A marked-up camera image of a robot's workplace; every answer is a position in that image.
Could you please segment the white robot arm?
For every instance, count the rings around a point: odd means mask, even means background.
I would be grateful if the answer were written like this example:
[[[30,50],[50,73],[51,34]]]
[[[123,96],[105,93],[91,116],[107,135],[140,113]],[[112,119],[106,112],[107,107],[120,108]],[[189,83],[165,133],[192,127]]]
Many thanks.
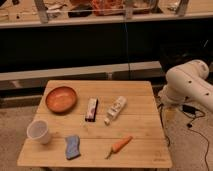
[[[202,60],[192,60],[170,68],[166,73],[167,84],[160,91],[165,106],[178,106],[186,98],[195,100],[213,112],[213,85],[206,81],[209,67]]]

